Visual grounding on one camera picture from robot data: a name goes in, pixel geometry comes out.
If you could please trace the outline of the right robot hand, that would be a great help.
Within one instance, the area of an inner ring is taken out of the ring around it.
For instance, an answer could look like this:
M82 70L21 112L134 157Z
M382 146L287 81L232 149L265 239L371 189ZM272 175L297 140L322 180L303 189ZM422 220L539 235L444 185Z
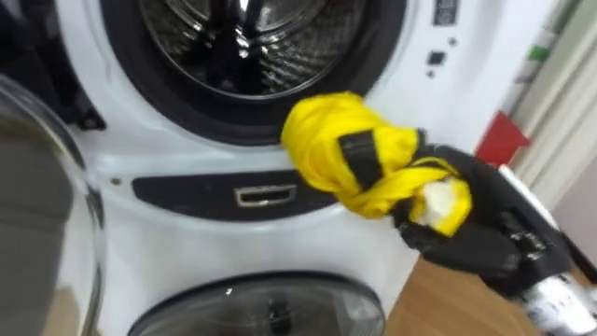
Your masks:
M413 197L392 203L389 214L408 247L438 266L478 275L507 299L572 270L559 230L496 168L454 147L418 144L416 158L445 159L456 168L472 191L472 209L464 225L445 237L408 218Z

